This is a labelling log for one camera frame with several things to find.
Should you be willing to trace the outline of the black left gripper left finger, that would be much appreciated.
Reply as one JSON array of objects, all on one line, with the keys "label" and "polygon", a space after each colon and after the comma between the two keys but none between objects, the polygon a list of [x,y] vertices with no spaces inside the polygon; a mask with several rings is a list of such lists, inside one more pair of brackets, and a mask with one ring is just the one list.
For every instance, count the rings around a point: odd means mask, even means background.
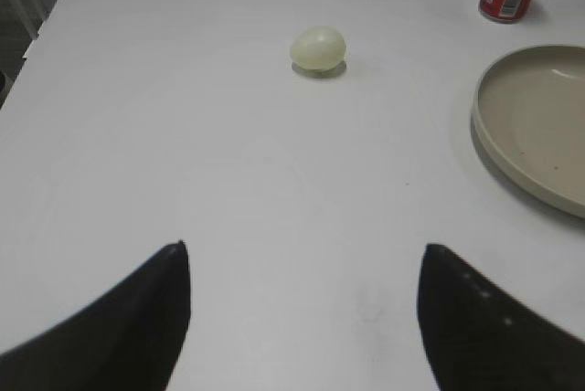
[{"label": "black left gripper left finger", "polygon": [[3,352],[1,387],[164,390],[189,322],[189,257],[178,241],[64,322]]}]

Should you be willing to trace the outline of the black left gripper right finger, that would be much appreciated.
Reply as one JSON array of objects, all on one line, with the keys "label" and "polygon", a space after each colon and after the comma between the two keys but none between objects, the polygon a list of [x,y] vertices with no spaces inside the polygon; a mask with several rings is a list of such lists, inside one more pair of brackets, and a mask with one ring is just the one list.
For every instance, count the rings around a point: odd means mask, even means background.
[{"label": "black left gripper right finger", "polygon": [[444,245],[426,246],[417,318],[441,390],[581,390],[584,342]]}]

